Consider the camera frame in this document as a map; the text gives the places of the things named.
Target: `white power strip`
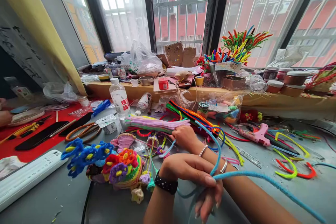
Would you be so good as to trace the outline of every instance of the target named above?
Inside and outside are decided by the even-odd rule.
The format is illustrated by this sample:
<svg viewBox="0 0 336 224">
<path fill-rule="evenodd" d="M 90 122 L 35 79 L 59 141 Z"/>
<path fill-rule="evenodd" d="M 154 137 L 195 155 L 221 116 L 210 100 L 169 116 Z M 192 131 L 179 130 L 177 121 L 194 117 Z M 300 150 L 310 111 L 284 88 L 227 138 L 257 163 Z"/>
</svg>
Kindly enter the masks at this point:
<svg viewBox="0 0 336 224">
<path fill-rule="evenodd" d="M 68 159 L 52 150 L 0 181 L 0 212 L 48 177 Z"/>
</svg>

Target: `jar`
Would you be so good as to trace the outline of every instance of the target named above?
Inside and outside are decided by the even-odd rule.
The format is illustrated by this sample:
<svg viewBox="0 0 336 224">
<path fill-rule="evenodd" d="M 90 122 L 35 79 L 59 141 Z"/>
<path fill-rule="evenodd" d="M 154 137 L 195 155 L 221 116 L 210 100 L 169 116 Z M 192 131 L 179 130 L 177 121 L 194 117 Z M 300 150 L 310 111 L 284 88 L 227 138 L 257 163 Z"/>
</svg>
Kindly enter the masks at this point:
<svg viewBox="0 0 336 224">
<path fill-rule="evenodd" d="M 264 70 L 263 78 L 264 79 L 275 79 L 279 71 L 278 67 L 267 67 Z"/>
<path fill-rule="evenodd" d="M 276 79 L 278 81 L 283 81 L 283 79 L 285 78 L 286 74 L 291 71 L 292 69 L 291 68 L 280 68 L 279 69 L 279 72 L 276 76 Z"/>
<path fill-rule="evenodd" d="M 86 96 L 80 96 L 77 100 L 82 105 L 82 107 L 90 106 L 90 102 Z"/>
<path fill-rule="evenodd" d="M 158 83 L 159 83 L 159 89 L 160 90 L 166 90 L 169 87 L 169 85 L 168 85 L 168 78 L 167 77 L 161 77 L 161 78 L 159 78 Z"/>
<path fill-rule="evenodd" d="M 206 119 L 208 117 L 208 109 L 209 109 L 209 105 L 207 103 L 200 102 L 198 104 L 197 114 L 199 114 L 204 119 Z"/>
<path fill-rule="evenodd" d="M 289 85 L 301 86 L 305 83 L 310 72 L 290 71 L 285 76 L 283 82 Z"/>
<path fill-rule="evenodd" d="M 275 80 L 269 80 L 267 82 L 267 92 L 270 92 L 270 93 L 278 93 L 281 88 L 284 86 L 284 84 L 280 81 L 275 81 Z"/>
<path fill-rule="evenodd" d="M 283 95 L 288 95 L 292 97 L 299 97 L 303 90 L 306 88 L 306 85 L 285 85 L 280 93 Z"/>
</svg>

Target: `fingernail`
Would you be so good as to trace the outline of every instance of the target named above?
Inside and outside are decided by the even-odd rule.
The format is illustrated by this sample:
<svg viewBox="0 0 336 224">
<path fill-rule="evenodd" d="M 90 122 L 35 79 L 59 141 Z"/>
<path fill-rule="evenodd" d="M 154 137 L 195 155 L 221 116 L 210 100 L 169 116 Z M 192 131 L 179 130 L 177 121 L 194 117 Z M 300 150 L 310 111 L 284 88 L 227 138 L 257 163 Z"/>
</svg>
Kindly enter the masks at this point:
<svg viewBox="0 0 336 224">
<path fill-rule="evenodd" d="M 205 182 L 209 185 L 209 186 L 215 186 L 216 185 L 216 180 L 213 177 L 210 176 L 206 176 L 205 177 Z"/>
</svg>

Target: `yellow curtain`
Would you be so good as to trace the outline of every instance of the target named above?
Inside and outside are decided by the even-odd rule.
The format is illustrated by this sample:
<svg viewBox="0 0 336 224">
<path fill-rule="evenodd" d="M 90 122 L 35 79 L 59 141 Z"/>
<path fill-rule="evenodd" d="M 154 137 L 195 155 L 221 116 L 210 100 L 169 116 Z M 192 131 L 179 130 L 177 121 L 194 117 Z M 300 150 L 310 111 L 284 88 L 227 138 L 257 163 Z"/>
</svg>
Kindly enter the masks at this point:
<svg viewBox="0 0 336 224">
<path fill-rule="evenodd" d="M 72 63 L 41 0 L 7 0 L 30 34 L 45 52 L 57 72 L 67 76 L 82 95 L 86 95 L 82 81 Z"/>
</svg>

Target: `air conditioner unit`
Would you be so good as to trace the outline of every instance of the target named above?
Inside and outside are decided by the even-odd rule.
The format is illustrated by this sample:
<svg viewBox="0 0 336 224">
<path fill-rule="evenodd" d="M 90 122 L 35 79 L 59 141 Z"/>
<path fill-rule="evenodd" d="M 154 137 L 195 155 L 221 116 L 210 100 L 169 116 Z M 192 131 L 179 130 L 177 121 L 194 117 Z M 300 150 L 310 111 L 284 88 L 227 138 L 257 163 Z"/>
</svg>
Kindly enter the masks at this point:
<svg viewBox="0 0 336 224">
<path fill-rule="evenodd" d="M 277 9 L 278 5 L 279 5 L 279 3 L 274 4 L 273 9 L 271 11 L 271 15 L 275 14 L 275 12 L 277 11 L 276 9 Z M 290 2 L 282 2 L 281 6 L 280 6 L 280 9 L 278 11 L 278 14 L 284 14 L 284 13 L 286 13 L 286 11 L 288 10 L 289 5 L 290 5 Z"/>
</svg>

